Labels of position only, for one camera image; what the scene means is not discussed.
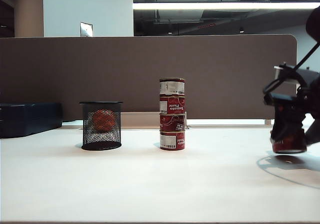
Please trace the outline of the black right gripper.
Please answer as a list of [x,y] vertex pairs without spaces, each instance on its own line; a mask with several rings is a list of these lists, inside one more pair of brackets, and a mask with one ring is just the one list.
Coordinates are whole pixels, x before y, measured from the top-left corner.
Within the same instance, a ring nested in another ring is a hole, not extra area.
[[[309,86],[300,86],[296,96],[268,93],[264,96],[266,105],[274,106],[275,120],[271,132],[273,145],[310,146],[320,141],[320,81],[315,80]],[[304,133],[302,121],[305,114],[313,122]]]

